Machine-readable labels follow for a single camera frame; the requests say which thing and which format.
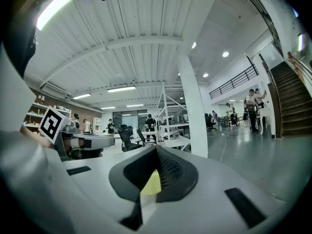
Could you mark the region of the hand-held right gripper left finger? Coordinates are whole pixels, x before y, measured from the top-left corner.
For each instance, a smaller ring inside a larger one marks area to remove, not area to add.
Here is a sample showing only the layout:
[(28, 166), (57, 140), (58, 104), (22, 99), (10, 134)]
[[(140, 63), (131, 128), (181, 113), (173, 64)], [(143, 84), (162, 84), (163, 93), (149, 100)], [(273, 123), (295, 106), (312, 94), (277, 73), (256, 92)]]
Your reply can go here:
[(0, 133), (0, 226), (14, 234), (131, 233), (154, 219), (155, 195), (119, 198), (96, 160), (63, 162), (56, 150)]

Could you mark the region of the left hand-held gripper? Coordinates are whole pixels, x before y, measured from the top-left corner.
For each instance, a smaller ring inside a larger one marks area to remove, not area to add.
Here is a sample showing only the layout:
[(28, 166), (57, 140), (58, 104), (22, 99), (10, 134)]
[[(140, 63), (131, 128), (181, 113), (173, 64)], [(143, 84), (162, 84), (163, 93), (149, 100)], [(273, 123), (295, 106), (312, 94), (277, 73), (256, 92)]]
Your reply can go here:
[(79, 134), (79, 127), (72, 120), (49, 106), (41, 119), (39, 132), (46, 137), (57, 151), (61, 161), (70, 160), (63, 144), (63, 137), (72, 137), (72, 149), (101, 150), (115, 144), (111, 136)]

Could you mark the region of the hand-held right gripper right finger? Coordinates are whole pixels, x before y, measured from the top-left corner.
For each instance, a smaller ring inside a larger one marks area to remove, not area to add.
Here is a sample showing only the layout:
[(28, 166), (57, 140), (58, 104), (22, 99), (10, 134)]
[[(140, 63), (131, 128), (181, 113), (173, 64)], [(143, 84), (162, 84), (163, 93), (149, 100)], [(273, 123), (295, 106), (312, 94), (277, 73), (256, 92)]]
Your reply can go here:
[(285, 217), (288, 205), (229, 166), (167, 148), (198, 171), (194, 188), (181, 200), (143, 200), (142, 234), (267, 234)]

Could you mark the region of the person's left forearm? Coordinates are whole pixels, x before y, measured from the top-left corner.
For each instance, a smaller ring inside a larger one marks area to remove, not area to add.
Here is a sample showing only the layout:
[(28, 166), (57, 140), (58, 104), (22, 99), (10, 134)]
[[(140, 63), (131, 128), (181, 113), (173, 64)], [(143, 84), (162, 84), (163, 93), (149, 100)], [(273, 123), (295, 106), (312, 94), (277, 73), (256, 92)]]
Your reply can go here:
[(36, 140), (44, 148), (53, 148), (53, 144), (46, 137), (35, 135), (33, 132), (27, 129), (24, 125), (21, 126), (20, 132), (24, 136)]

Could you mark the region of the white cabinet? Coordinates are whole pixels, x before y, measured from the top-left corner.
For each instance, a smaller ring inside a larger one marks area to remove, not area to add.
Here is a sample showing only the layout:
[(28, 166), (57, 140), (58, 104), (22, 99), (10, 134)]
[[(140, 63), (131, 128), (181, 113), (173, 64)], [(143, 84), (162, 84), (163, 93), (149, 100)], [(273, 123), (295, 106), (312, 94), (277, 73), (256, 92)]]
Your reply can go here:
[(102, 118), (94, 117), (92, 126), (94, 134), (100, 135), (103, 131)]

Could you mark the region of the black office chair with headrest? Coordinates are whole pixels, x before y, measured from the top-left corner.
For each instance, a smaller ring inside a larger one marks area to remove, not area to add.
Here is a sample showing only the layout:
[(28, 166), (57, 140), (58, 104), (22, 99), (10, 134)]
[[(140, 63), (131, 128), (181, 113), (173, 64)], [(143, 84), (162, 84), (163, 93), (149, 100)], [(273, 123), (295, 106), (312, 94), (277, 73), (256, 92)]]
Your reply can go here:
[(141, 144), (135, 144), (131, 142), (129, 133), (127, 130), (127, 125), (124, 125), (124, 124), (120, 125), (118, 133), (122, 141), (121, 149), (123, 152), (131, 151), (131, 150), (142, 147)]

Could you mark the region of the black cantilever visitor chair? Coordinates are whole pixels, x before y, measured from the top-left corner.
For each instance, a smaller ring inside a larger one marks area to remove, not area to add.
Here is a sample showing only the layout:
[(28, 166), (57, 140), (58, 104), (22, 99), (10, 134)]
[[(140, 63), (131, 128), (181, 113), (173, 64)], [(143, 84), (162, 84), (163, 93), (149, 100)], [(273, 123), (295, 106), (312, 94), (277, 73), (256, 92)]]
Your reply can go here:
[(145, 137), (140, 129), (137, 129), (136, 132), (137, 132), (137, 134), (139, 136), (139, 140), (136, 141), (137, 144), (139, 142), (142, 142), (142, 146), (156, 145), (156, 141), (153, 138)]

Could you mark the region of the yellow-green square table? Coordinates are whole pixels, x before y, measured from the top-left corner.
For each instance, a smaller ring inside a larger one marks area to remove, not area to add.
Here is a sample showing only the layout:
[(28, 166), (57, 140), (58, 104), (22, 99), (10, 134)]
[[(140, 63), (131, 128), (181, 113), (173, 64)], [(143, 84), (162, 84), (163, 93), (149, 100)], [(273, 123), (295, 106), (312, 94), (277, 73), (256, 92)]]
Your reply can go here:
[(154, 170), (148, 182), (140, 192), (141, 195), (155, 195), (161, 192), (160, 177), (157, 170)]

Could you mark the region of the white square pillar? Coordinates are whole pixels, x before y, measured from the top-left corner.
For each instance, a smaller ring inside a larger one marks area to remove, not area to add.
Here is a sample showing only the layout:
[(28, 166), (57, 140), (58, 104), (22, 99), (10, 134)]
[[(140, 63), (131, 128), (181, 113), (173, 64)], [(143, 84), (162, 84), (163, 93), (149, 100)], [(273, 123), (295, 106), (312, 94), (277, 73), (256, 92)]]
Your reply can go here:
[(200, 89), (188, 56), (178, 57), (178, 68), (187, 106), (191, 153), (204, 158), (208, 157), (208, 142), (204, 107)]

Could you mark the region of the white desk with curved legs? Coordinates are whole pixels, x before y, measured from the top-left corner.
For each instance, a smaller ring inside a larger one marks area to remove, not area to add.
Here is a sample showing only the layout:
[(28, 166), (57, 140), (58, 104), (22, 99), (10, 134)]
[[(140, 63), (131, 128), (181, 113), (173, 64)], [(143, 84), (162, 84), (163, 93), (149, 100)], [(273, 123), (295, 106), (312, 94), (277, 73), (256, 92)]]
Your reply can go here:
[(260, 122), (260, 126), (261, 129), (263, 130), (263, 118), (271, 118), (271, 108), (270, 107), (265, 107), (262, 109), (258, 110), (258, 115), (259, 115), (259, 122)]

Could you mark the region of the person's black shirt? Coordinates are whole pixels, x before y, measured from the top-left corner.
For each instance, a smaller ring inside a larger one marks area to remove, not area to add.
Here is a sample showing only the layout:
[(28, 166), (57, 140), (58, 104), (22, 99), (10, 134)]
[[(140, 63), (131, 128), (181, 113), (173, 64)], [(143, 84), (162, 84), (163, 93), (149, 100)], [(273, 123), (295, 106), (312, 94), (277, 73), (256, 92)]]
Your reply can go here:
[(10, 22), (4, 35), (6, 52), (18, 74), (23, 78), (29, 60), (36, 52), (36, 25), (41, 9), (39, 2), (22, 8)]

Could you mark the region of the dark wooden staircase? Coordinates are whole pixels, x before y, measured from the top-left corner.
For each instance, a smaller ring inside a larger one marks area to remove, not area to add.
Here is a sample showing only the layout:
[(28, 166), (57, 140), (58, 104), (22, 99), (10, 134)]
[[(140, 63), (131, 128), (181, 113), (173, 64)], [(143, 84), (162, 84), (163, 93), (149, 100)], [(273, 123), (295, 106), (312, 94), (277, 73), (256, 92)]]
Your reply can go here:
[(312, 135), (312, 97), (303, 81), (286, 62), (269, 69), (259, 57), (270, 81), (275, 138)]

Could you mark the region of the black balcony railing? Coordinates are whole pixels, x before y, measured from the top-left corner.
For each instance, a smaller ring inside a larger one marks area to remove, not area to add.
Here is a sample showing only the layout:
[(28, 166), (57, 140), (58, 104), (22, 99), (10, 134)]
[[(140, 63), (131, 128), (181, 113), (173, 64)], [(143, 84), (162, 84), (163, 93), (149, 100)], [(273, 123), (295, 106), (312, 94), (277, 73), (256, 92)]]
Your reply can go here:
[(212, 90), (209, 95), (211, 99), (215, 99), (233, 89), (236, 87), (246, 83), (247, 81), (253, 79), (254, 77), (257, 77), (259, 75), (259, 72), (256, 68), (256, 66), (253, 64), (241, 73), (239, 73), (237, 76), (232, 78), (231, 80), (227, 81), (226, 83), (222, 84), (221, 86), (217, 87), (216, 89)]

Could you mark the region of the black stair railing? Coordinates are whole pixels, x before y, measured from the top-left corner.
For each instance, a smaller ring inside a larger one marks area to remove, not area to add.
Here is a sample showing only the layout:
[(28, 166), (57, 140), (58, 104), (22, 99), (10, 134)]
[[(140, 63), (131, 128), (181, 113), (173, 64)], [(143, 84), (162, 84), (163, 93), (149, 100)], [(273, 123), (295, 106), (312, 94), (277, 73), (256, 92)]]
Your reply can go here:
[(276, 47), (277, 51), (280, 53), (282, 57), (284, 57), (283, 52), (282, 52), (282, 46), (281, 42), (277, 33), (277, 30), (275, 28), (275, 25), (272, 21), (271, 16), (269, 15), (268, 11), (266, 10), (265, 6), (260, 0), (249, 0), (256, 10), (260, 13), (262, 16), (263, 20), (265, 21), (272, 37), (273, 37), (273, 45)]

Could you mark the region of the white wall shelf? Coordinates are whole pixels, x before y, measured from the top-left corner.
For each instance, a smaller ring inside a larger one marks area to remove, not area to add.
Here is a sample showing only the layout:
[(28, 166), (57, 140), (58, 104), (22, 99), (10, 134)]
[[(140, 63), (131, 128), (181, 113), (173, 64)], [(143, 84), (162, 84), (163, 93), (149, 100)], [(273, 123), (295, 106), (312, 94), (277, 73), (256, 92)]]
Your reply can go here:
[(39, 124), (47, 111), (49, 105), (44, 105), (45, 96), (39, 95), (32, 104), (24, 119), (24, 126), (32, 133), (40, 135)]

